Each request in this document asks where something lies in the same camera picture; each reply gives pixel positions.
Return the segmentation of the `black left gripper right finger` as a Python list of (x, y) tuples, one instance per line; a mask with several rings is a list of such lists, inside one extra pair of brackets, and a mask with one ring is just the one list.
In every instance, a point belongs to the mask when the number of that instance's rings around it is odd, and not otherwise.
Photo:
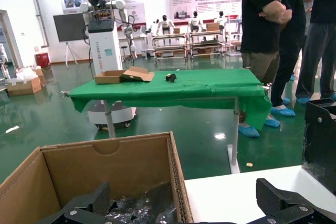
[(264, 178), (256, 180), (256, 199), (265, 216), (250, 224), (335, 224), (335, 213), (315, 206), (299, 193), (278, 189)]

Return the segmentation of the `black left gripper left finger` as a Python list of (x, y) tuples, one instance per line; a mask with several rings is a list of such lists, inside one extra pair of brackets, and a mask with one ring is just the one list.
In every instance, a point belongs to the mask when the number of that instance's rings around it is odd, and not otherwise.
[(110, 184), (103, 182), (94, 192), (74, 197), (62, 210), (38, 223), (117, 223), (107, 216), (110, 207)]

